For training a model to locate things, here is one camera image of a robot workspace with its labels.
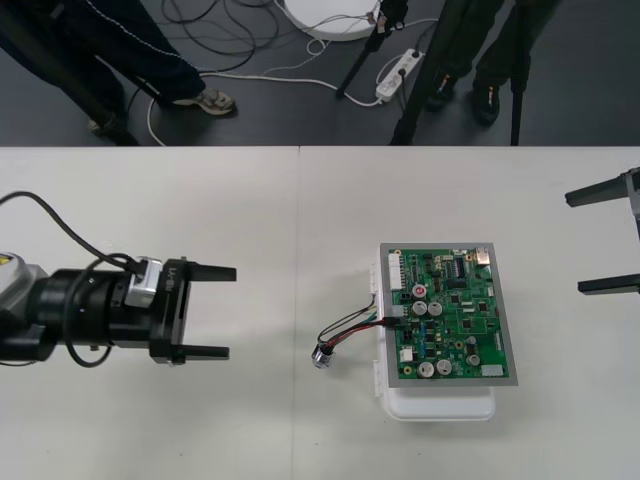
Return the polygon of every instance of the black stand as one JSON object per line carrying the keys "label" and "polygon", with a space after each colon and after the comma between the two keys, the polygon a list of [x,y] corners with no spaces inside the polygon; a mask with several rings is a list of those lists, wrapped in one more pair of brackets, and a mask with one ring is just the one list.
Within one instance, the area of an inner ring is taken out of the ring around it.
{"label": "black stand", "polygon": [[[478,0],[446,0],[440,12],[438,25],[436,26],[431,43],[422,60],[422,65],[420,66],[415,85],[407,101],[407,106],[404,109],[402,117],[396,124],[390,145],[411,144],[416,131],[418,117],[427,103],[427,98],[431,93],[430,89],[433,87],[444,55],[456,35],[458,35],[462,21],[473,1]],[[356,76],[369,54],[378,51],[384,39],[391,35],[391,27],[395,26],[396,23],[402,23],[404,21],[407,10],[406,8],[403,10],[399,5],[406,7],[406,0],[383,0],[380,4],[378,22],[380,23],[381,18],[386,18],[386,22],[384,23],[386,27],[385,31],[380,33],[379,28],[374,28],[365,45],[364,51],[360,54],[353,67],[351,67],[351,70],[336,92],[338,98],[344,96],[344,91]],[[530,38],[527,7],[518,4],[517,8],[518,33],[516,37],[514,68],[511,77],[511,90],[513,92],[511,145],[514,146],[517,146],[520,142],[522,103],[531,64],[527,44]]]}
{"label": "black stand", "polygon": [[[567,204],[571,207],[580,207],[625,197],[628,197],[631,202],[631,210],[636,220],[638,235],[640,236],[640,168],[634,168],[619,177],[581,188],[565,195]],[[640,274],[579,282],[578,290],[585,295],[640,293]]]}
{"label": "black stand", "polygon": [[56,39],[44,35],[34,22],[21,6],[0,0],[0,35],[20,50],[38,70],[45,72],[47,78],[102,128],[107,138],[119,146],[138,146],[125,123],[105,108],[74,75]]}

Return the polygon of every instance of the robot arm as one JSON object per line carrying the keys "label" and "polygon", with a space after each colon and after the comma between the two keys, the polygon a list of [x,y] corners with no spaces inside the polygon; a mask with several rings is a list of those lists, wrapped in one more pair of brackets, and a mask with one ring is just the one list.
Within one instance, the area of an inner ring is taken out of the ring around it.
{"label": "robot arm", "polygon": [[[104,258],[85,270],[47,276],[18,255],[0,253],[0,361],[43,362],[61,343],[85,367],[101,364],[114,346],[144,348],[157,363],[173,365],[229,358],[226,347],[183,345],[182,339],[190,283],[233,282],[234,268],[200,265],[184,257],[163,264],[146,257],[133,261],[126,255],[100,255]],[[135,262],[135,268],[94,270],[103,261],[117,264],[116,258]],[[86,362],[74,345],[107,349],[98,362]]]}

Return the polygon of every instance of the black pants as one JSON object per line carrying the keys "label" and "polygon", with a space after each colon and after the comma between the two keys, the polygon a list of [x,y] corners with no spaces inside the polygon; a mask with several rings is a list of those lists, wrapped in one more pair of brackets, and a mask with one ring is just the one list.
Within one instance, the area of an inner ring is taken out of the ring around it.
{"label": "black pants", "polygon": [[[139,0],[90,1],[141,40],[159,50],[178,54]],[[119,26],[99,16],[85,0],[62,0],[62,3],[64,13],[54,28],[56,40],[75,74],[106,108],[124,114],[124,90],[111,69],[96,55],[116,70],[147,81],[167,101],[195,97],[205,88],[198,72],[189,64],[136,41]],[[49,81],[46,74],[30,65],[15,47],[3,44],[2,39],[0,47],[32,73]]]}
{"label": "black pants", "polygon": [[[528,0],[522,3],[529,11],[529,48],[551,19],[561,0]],[[454,78],[467,75],[472,62],[480,52],[482,44],[495,22],[495,16],[504,0],[471,0],[469,10],[453,41],[442,69]],[[504,85],[511,75],[517,33],[517,10],[514,6],[500,35],[487,49],[476,67],[475,84],[480,86]]]}

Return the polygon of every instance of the power strip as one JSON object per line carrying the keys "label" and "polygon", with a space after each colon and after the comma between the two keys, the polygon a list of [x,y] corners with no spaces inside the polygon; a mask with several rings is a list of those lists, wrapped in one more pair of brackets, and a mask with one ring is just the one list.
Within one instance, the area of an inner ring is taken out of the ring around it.
{"label": "power strip", "polygon": [[404,70],[406,72],[404,75],[406,79],[416,65],[420,63],[422,57],[424,57],[424,53],[422,52],[416,51],[413,48],[407,50],[402,58],[398,60],[398,63],[389,71],[387,76],[384,77],[382,83],[376,88],[376,97],[383,102],[389,102],[402,85],[402,77],[398,72]]}

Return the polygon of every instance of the black shoe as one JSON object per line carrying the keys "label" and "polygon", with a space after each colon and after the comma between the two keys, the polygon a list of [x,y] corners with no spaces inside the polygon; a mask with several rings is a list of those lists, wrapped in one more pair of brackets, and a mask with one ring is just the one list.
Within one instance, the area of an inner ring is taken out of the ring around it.
{"label": "black shoe", "polygon": [[500,115],[500,88],[474,85],[471,108],[473,117],[480,125],[493,125]]}
{"label": "black shoe", "polygon": [[453,78],[448,73],[441,73],[436,77],[433,85],[433,92],[427,98],[426,109],[430,112],[437,112],[442,109],[453,98],[453,87],[456,86],[457,78]]}

